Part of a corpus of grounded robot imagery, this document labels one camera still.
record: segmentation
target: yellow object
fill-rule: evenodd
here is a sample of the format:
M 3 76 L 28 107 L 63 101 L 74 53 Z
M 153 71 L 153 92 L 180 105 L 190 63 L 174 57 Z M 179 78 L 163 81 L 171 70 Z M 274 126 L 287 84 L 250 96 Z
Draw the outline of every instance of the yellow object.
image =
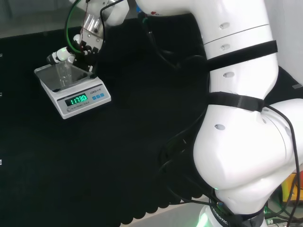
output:
M 289 192 L 291 190 L 292 184 L 293 184 L 293 180 L 295 178 L 296 174 L 291 174 L 282 184 L 282 202 L 287 202 L 288 200 L 288 196 L 289 196 Z M 297 192 L 298 192 L 298 188 L 297 185 L 294 185 L 294 191 L 293 191 L 293 195 L 290 199 L 290 201 L 295 201 L 297 199 Z M 300 193 L 300 201 L 303 201 L 303 190 L 301 190 Z

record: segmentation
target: green light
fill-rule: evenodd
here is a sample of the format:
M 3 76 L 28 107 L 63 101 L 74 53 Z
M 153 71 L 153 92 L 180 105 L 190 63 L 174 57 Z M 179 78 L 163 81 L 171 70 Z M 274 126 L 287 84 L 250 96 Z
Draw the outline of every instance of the green light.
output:
M 199 219 L 197 227 L 205 227 L 207 225 L 207 222 L 208 222 L 208 217 L 204 213 L 204 214 L 202 214 L 201 218 Z

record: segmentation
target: green cable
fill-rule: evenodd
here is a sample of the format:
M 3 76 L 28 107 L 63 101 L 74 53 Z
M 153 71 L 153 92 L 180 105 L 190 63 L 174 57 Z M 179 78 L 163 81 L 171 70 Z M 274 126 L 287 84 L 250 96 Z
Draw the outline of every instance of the green cable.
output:
M 71 48 L 75 53 L 81 53 L 81 51 L 77 50 L 76 48 L 74 48 L 74 47 L 72 46 L 71 41 L 70 41 L 69 36 L 68 36 L 68 24 L 69 24 L 71 15 L 72 15 L 72 13 L 74 12 L 75 8 L 76 8 L 76 7 L 73 7 L 73 8 L 71 9 L 71 13 L 69 14 L 69 16 L 68 16 L 68 18 L 67 18 L 66 39 L 67 39 L 68 45 L 70 46 L 70 48 Z

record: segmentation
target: metal plate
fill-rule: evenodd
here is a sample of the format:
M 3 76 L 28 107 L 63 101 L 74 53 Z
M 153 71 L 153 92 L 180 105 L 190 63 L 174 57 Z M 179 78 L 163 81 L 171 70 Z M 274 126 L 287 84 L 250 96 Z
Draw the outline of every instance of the metal plate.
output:
M 43 66 L 36 69 L 34 73 L 54 92 L 73 87 L 90 79 L 93 74 L 73 66 L 68 61 Z

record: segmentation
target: electronic device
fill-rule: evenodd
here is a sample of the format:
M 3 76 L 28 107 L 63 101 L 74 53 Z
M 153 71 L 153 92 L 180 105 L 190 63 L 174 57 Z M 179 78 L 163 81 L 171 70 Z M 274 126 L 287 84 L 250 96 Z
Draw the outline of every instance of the electronic device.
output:
M 51 91 L 42 81 L 42 87 L 63 119 L 111 101 L 111 96 L 99 78 L 84 81 L 59 92 Z

